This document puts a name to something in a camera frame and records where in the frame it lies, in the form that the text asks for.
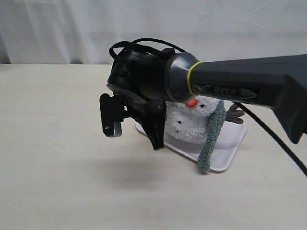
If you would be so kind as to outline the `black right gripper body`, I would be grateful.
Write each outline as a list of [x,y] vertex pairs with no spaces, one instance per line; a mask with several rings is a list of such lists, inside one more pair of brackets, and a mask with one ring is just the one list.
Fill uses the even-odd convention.
[[124,106],[124,118],[138,123],[166,120],[165,71],[175,56],[173,48],[157,50],[150,47],[123,47],[119,53],[109,49],[114,62],[107,87]]

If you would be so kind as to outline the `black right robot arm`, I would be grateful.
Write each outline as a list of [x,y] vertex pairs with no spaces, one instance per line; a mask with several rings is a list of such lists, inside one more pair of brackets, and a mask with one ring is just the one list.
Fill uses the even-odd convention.
[[120,135],[120,122],[141,124],[155,150],[164,146],[166,102],[185,103],[194,95],[272,109],[287,136],[298,143],[307,131],[307,57],[305,54],[200,62],[187,52],[162,57],[126,51],[113,64],[107,87],[112,104],[102,106],[108,137]]

